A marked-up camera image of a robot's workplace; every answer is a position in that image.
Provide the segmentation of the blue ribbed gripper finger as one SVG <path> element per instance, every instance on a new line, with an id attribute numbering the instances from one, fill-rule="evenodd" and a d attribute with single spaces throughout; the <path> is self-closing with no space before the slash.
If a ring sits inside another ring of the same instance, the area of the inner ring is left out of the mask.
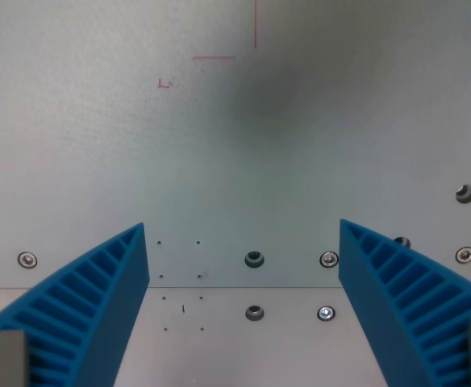
<path id="1" fill-rule="evenodd" d="M 138 223 L 2 309 L 0 331 L 27 338 L 29 385 L 114 385 L 149 282 Z"/>
<path id="2" fill-rule="evenodd" d="M 345 219 L 339 279 L 387 385 L 471 385 L 471 281 Z"/>

